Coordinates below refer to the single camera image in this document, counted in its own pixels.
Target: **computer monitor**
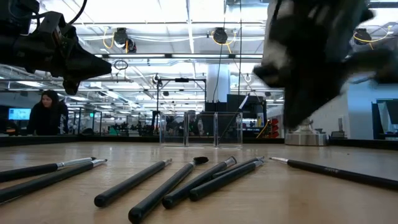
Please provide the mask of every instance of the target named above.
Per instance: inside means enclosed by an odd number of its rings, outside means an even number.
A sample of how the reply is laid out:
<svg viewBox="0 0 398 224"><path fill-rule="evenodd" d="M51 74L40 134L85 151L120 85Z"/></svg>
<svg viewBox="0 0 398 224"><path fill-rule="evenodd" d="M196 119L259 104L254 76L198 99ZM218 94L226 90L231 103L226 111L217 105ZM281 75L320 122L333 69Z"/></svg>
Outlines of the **computer monitor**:
<svg viewBox="0 0 398 224"><path fill-rule="evenodd" d="M8 111L8 120L26 121L29 120L31 109L10 108Z"/></svg>

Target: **wooden table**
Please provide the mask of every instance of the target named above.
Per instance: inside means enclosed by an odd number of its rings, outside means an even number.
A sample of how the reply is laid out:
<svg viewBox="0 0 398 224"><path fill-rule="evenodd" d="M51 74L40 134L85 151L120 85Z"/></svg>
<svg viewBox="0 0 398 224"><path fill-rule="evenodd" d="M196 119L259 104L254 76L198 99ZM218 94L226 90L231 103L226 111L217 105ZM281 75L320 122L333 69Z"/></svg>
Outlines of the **wooden table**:
<svg viewBox="0 0 398 224"><path fill-rule="evenodd" d="M247 144L244 149L165 147L158 144L78 142L0 148L0 170L67 161L107 158L106 165L0 205L0 223L129 223L128 211L195 156L210 162L198 166L189 180L229 156L238 162L277 156L398 180L398 152L348 147L294 147ZM108 208L94 197L145 167L172 158L172 165ZM1 183L0 188L29 179ZM397 223L398 192L327 177L274 161L199 202L186 200L173 210L158 206L144 223Z"/></svg>

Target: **person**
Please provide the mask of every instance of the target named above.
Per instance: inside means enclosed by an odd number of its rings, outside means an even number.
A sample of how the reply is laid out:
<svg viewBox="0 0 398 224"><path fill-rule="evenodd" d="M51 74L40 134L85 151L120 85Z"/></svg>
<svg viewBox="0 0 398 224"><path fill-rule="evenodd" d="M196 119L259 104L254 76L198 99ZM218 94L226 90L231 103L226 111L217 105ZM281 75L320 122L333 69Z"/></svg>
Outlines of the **person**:
<svg viewBox="0 0 398 224"><path fill-rule="evenodd" d="M47 90L42 93L38 102L30 112L27 125L28 134L53 136L68 132L68 107L59 102L57 92Z"/></svg>

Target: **black brush tip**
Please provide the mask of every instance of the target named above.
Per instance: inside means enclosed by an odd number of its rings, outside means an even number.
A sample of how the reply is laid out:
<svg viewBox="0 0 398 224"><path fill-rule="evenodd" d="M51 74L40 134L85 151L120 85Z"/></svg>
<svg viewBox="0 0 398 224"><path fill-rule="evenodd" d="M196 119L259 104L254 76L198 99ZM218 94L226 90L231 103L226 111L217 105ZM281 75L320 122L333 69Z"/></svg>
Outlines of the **black brush tip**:
<svg viewBox="0 0 398 224"><path fill-rule="evenodd" d="M195 162L196 165L204 164L209 161L209 158L205 156L200 156L200 157L195 157L193 158L193 161Z"/></svg>

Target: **silver metal ferrule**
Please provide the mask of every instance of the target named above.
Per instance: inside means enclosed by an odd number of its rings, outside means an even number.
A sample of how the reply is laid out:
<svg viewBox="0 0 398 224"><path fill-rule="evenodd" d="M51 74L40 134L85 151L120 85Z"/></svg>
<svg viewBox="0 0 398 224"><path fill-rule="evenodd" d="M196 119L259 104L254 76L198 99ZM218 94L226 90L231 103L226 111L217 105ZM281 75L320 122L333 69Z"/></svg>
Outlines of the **silver metal ferrule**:
<svg viewBox="0 0 398 224"><path fill-rule="evenodd" d="M265 162L265 161L264 161L265 158L266 158L265 156L259 156L259 157L257 157L257 160L258 160L258 161Z"/></svg>
<svg viewBox="0 0 398 224"><path fill-rule="evenodd" d="M235 157L231 156L229 159L224 161L227 167L230 167L232 165L236 164L236 159Z"/></svg>
<svg viewBox="0 0 398 224"><path fill-rule="evenodd" d="M165 159L165 160L163 160L164 166L169 165L170 163L172 163L172 161L173 161L173 159Z"/></svg>
<svg viewBox="0 0 398 224"><path fill-rule="evenodd" d="M262 162L262 161L256 161L256 162L253 162L253 163L256 165L256 167L259 167L259 166L264 164L264 162Z"/></svg>
<svg viewBox="0 0 398 224"><path fill-rule="evenodd" d="M66 161L66 162L58 162L57 166L59 167L64 167L64 166L72 166L72 165L76 165L76 164L81 164L83 162L89 162L92 161L93 158L88 157L88 158L82 158L82 159L74 159L71 161Z"/></svg>
<svg viewBox="0 0 398 224"><path fill-rule="evenodd" d="M283 163L283 164L287 164L287 161L289 161L288 159L279 158L279 157L271 157L270 159L272 159L273 161L281 162L281 163Z"/></svg>
<svg viewBox="0 0 398 224"><path fill-rule="evenodd" d="M92 163L94 164L93 167L99 166L99 165L105 163L106 161L108 161L108 160L107 159L96 159L96 160L93 160L92 161Z"/></svg>

